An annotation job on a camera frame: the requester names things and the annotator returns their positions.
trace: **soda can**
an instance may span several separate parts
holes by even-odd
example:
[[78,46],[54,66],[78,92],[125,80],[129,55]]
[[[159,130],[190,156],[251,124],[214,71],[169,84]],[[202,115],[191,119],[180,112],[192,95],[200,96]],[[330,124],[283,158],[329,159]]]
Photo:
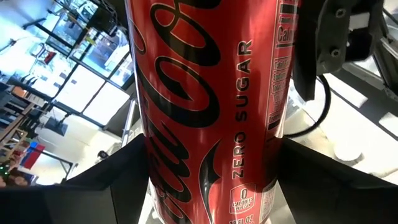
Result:
[[164,223],[269,218],[298,7],[126,0],[150,186]]

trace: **red object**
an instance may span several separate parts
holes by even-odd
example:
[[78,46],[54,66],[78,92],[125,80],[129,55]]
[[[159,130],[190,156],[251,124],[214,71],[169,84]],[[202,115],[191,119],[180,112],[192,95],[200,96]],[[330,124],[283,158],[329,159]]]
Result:
[[161,219],[264,223],[274,199],[298,2],[126,1]]
[[46,64],[46,65],[48,65],[50,62],[51,62],[51,60],[53,60],[53,58],[56,56],[56,54],[57,53],[55,53],[55,52],[51,52],[51,51],[49,51],[49,53],[47,54],[47,56],[44,58],[44,63]]
[[24,152],[22,152],[22,151],[14,151],[14,152],[12,152],[12,155],[21,156],[21,155],[23,155],[23,153]]
[[[45,148],[45,146],[38,144],[36,147],[36,150],[42,152]],[[39,156],[41,155],[40,152],[38,151],[30,151],[30,149],[28,149],[28,154],[27,159],[25,161],[23,161],[22,165],[26,168],[26,169],[31,169],[33,167],[33,165],[36,163],[37,159],[39,158]]]

